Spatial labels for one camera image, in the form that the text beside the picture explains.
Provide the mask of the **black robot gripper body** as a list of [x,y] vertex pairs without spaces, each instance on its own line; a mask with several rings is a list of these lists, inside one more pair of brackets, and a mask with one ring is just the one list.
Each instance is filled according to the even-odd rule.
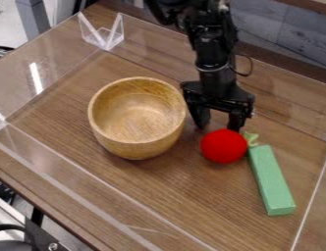
[[200,79],[180,83],[185,102],[200,102],[224,113],[240,110],[252,117],[255,96],[237,86],[231,64],[215,68],[203,66],[197,70]]

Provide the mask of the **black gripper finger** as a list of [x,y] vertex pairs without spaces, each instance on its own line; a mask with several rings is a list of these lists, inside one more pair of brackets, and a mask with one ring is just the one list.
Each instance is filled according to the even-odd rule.
[[250,119],[251,116],[240,110],[232,110],[228,114],[228,129],[233,131],[240,131],[244,127],[246,120]]
[[192,100],[188,100],[187,104],[196,126],[204,129],[211,121],[211,109],[203,103]]

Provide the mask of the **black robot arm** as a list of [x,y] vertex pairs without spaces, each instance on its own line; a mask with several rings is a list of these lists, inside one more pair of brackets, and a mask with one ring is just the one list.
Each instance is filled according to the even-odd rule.
[[197,127],[211,121],[211,111],[228,113],[228,129],[240,131],[252,117],[255,95],[237,85],[233,47],[237,30],[228,0],[145,0],[163,25],[175,25],[188,35],[196,52],[199,81],[180,83],[184,100]]

